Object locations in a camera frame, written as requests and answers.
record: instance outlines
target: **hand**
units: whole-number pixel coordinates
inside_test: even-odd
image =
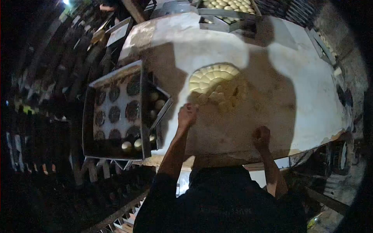
[[[255,148],[261,152],[263,150],[269,150],[269,138],[271,132],[266,126],[258,127],[253,132],[253,140]]]
[[[180,108],[178,129],[182,131],[188,130],[192,125],[195,124],[195,121],[197,120],[198,108],[199,106],[197,104],[193,105],[191,103],[184,104],[184,106]]]

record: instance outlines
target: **round mold cavity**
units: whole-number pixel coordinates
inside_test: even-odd
[[[138,95],[140,93],[140,74],[135,74],[132,80],[127,85],[127,94],[129,96]]]
[[[97,91],[97,95],[96,95],[97,106],[101,106],[104,103],[105,99],[106,99],[106,92],[102,90]]]
[[[121,139],[121,134],[119,130],[117,129],[112,129],[109,134],[109,139]]]
[[[109,91],[109,99],[111,102],[114,102],[118,99],[120,94],[120,89],[117,86],[112,86]]]
[[[140,127],[139,126],[131,126],[127,132],[126,132],[126,138],[128,137],[134,137],[134,138],[140,138]]]
[[[97,131],[96,134],[94,135],[95,140],[104,140],[105,139],[105,134],[104,131]]]
[[[109,120],[111,123],[116,123],[120,118],[120,109],[118,106],[112,106],[109,111]]]
[[[98,126],[102,126],[105,123],[105,112],[104,111],[96,112],[95,123]]]
[[[140,103],[137,100],[133,100],[127,104],[125,116],[129,121],[135,121],[138,116]]]

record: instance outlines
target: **tray of bread rolls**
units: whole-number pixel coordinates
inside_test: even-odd
[[[229,20],[229,22],[231,23],[228,24],[226,21],[224,21],[222,16],[203,15],[201,16],[200,21],[199,21],[200,29],[220,31],[220,32],[230,32],[230,33],[236,33],[239,31],[238,34],[240,35],[254,38],[256,34],[256,25],[254,21],[249,20],[249,19],[234,20],[231,17],[227,17],[227,20]]]
[[[155,127],[171,104],[170,96],[149,80],[142,61],[90,83],[83,115],[84,155],[116,160],[150,157],[157,149]]]
[[[203,16],[219,16],[227,24],[239,19],[255,22],[262,19],[262,14],[253,0],[200,0],[194,11]]]

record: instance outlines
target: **person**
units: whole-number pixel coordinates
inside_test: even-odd
[[[120,0],[103,0],[102,4],[100,5],[100,10],[108,12],[114,11],[114,15],[119,22],[130,16]]]
[[[176,135],[136,217],[139,232],[306,232],[304,209],[288,187],[269,151],[270,131],[253,133],[263,163],[267,191],[242,166],[204,168],[189,177],[189,189],[176,198],[189,128],[198,106],[184,105]]]

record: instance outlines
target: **muffin tin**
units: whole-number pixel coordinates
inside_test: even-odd
[[[200,0],[195,8],[192,6],[192,10],[201,16],[210,15],[210,16],[223,16],[223,17],[232,17],[240,19],[249,19],[255,22],[258,22],[262,19],[262,14],[259,11],[258,6],[253,0],[250,0],[251,6],[255,10],[255,15],[245,12],[239,12],[234,10],[224,10],[224,9],[210,9],[204,6],[204,1]]]
[[[173,101],[152,79],[144,71],[142,61],[136,61],[89,84],[82,130],[85,156],[143,160],[151,156],[151,150],[158,149],[156,126]],[[166,104],[151,119],[154,103],[149,101],[149,93],[154,91]],[[134,147],[137,139],[141,139],[141,150]],[[124,142],[130,142],[132,149],[122,150]]]

